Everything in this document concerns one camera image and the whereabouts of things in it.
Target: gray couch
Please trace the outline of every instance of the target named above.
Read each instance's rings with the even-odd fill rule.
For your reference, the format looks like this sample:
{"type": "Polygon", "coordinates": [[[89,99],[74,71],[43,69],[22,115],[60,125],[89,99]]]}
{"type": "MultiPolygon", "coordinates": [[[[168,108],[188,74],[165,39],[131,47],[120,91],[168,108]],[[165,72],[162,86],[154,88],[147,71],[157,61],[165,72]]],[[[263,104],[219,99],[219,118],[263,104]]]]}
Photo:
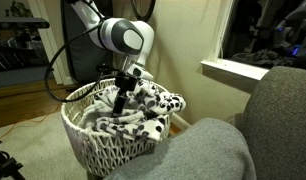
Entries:
{"type": "Polygon", "coordinates": [[[202,119],[105,179],[306,179],[305,70],[273,68],[236,117],[202,119]]]}

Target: window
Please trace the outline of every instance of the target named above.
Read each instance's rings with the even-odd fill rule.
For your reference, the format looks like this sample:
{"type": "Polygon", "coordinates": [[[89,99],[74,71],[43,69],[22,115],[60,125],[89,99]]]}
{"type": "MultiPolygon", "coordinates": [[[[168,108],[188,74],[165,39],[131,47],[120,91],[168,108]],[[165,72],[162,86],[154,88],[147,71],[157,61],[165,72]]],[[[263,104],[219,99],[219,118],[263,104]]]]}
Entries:
{"type": "Polygon", "coordinates": [[[218,58],[264,74],[275,66],[306,69],[306,0],[234,0],[229,7],[218,58]]]}

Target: wooden floor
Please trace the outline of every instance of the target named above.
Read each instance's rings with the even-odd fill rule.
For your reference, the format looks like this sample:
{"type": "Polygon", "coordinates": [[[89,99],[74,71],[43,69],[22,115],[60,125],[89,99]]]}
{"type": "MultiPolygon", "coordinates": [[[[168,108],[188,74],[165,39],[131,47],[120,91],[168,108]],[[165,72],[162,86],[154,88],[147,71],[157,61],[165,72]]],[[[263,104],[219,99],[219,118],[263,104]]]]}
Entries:
{"type": "MultiPolygon", "coordinates": [[[[52,92],[65,98],[78,85],[57,85],[54,80],[49,82],[52,92]]],[[[33,82],[0,88],[0,127],[16,122],[29,120],[59,111],[61,103],[51,99],[44,90],[44,82],[33,82]]],[[[181,130],[171,125],[170,134],[181,130]]]]}

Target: white basket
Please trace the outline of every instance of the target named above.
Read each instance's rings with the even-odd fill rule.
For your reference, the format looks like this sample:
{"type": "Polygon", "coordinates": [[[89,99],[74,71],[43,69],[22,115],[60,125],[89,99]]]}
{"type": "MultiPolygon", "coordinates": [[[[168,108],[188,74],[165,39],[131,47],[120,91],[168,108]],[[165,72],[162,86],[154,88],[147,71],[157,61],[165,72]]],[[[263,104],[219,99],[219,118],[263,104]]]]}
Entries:
{"type": "MultiPolygon", "coordinates": [[[[90,93],[89,96],[74,103],[64,103],[61,108],[63,124],[78,162],[88,172],[101,177],[105,177],[114,168],[125,164],[140,153],[154,146],[154,143],[148,141],[127,140],[114,137],[105,132],[91,132],[90,134],[76,126],[81,121],[84,109],[91,105],[93,100],[92,94],[106,86],[113,85],[114,82],[115,79],[103,80],[93,89],[93,93],[90,93]],[[96,143],[90,140],[90,136],[92,136],[96,143]]],[[[93,84],[91,83],[77,89],[67,99],[73,99],[82,95],[93,84]]],[[[167,91],[158,84],[153,82],[152,84],[156,85],[161,92],[167,91]]],[[[162,140],[168,137],[170,123],[169,116],[165,123],[165,129],[161,133],[162,140]]]]}

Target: dalmatian print blanket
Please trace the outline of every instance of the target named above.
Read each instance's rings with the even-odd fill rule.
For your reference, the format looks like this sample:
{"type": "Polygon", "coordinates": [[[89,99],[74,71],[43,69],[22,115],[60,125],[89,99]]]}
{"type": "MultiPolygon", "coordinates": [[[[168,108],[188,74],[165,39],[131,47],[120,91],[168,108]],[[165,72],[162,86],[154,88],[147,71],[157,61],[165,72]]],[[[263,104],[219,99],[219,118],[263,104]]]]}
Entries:
{"type": "Polygon", "coordinates": [[[156,85],[140,80],[133,92],[127,92],[128,98],[122,115],[112,118],[118,90],[118,87],[112,85],[95,94],[78,126],[130,140],[159,142],[161,132],[170,121],[168,114],[182,111],[186,106],[181,95],[160,92],[156,85]]]}

